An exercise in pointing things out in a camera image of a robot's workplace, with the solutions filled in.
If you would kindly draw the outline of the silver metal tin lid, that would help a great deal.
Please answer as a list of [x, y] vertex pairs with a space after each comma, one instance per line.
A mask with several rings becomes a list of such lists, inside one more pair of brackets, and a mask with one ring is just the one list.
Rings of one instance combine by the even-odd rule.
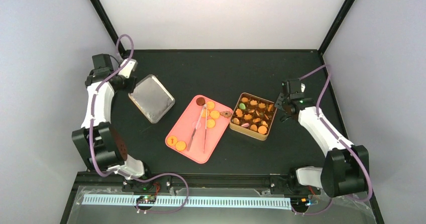
[[129, 98], [152, 124], [158, 123], [175, 104], [175, 98], [153, 74], [139, 81]]

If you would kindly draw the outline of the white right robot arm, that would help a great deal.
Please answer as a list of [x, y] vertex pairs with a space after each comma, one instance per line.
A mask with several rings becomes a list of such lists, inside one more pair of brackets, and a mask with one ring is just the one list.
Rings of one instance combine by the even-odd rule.
[[306, 166], [291, 170], [286, 179], [287, 189], [300, 193], [306, 186], [325, 191], [329, 197], [349, 196], [366, 192], [362, 201], [372, 194], [369, 176], [369, 152], [363, 145], [354, 145], [345, 138], [304, 94], [280, 93], [275, 107], [286, 113], [286, 118], [298, 121], [321, 148], [325, 161], [323, 167]]

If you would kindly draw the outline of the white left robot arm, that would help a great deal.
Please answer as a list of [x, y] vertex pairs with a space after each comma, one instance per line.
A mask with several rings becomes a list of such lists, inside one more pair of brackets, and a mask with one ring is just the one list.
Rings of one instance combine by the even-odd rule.
[[102, 177], [120, 174], [127, 180], [140, 178], [146, 174], [144, 163], [130, 156], [111, 121], [116, 93], [135, 89], [137, 79], [132, 72], [138, 63], [128, 58], [114, 69], [108, 54], [94, 55], [92, 60], [93, 70], [85, 81], [86, 114], [81, 127], [72, 132], [72, 141], [88, 170]]

